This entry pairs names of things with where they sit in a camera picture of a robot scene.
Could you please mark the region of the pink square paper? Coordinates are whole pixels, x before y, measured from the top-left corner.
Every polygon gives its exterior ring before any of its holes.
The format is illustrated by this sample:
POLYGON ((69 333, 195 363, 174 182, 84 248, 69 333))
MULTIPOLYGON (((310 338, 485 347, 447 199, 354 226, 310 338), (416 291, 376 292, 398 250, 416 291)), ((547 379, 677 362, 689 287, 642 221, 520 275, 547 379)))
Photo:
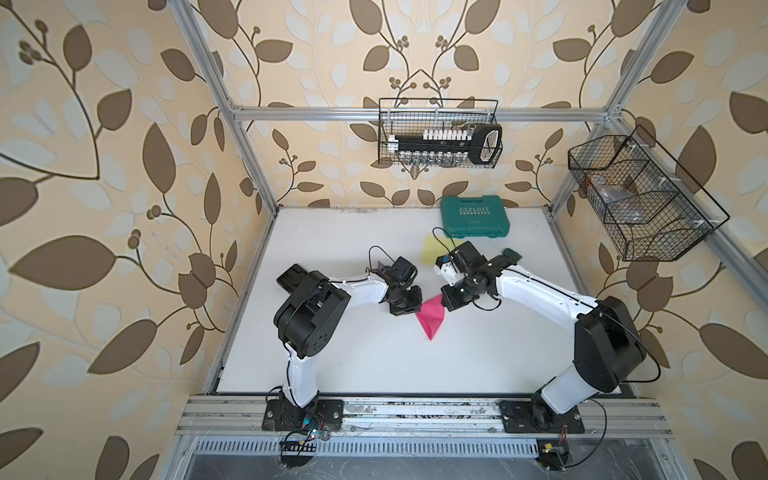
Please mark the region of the pink square paper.
POLYGON ((446 308, 442 300, 443 295, 439 294, 425 301, 416 313, 416 318, 430 341, 436 336, 445 318, 446 308))

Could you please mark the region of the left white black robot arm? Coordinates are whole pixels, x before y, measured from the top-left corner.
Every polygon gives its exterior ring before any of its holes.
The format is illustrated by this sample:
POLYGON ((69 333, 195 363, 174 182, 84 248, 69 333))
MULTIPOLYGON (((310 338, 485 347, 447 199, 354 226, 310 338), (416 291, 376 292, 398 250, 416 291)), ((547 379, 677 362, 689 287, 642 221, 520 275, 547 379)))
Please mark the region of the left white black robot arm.
POLYGON ((298 264, 277 278, 278 285, 289 293, 274 316, 274 325, 287 351, 282 393, 290 405, 304 409, 315 401, 319 389, 314 357, 329 344, 347 310, 386 304, 391 315, 403 316, 421 309, 417 275, 416 266, 399 257, 359 278, 331 279, 298 264))

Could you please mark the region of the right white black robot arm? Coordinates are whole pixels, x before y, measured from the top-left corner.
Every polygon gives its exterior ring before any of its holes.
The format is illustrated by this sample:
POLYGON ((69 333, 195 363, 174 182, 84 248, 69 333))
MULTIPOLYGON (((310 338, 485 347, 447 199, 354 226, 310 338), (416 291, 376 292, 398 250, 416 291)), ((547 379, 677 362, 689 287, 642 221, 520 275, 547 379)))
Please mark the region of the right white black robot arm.
POLYGON ((446 281, 442 305, 449 311, 487 295, 522 304, 571 335, 573 359, 533 395, 537 414, 564 415, 596 394, 613 392, 649 355, 621 300, 557 286, 520 266, 514 251, 488 259, 467 241, 437 257, 435 270, 446 281))

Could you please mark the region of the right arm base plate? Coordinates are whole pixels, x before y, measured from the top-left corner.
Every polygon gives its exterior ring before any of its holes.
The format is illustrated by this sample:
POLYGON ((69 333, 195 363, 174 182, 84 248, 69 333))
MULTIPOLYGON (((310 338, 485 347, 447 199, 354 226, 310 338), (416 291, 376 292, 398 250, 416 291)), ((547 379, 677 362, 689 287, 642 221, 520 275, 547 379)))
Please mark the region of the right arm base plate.
POLYGON ((538 399, 497 402, 503 430, 508 434, 583 434, 586 429, 577 407, 558 414, 538 399))

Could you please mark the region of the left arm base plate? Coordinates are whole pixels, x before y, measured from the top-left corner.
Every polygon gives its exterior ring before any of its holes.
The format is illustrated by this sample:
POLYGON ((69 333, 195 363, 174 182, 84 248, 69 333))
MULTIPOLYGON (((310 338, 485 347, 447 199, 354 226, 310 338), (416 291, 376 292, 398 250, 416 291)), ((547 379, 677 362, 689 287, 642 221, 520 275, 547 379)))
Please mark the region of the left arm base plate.
POLYGON ((316 429, 339 431, 344 419, 344 402, 319 398, 299 408, 288 399, 271 399, 262 420, 263 431, 289 432, 316 429))

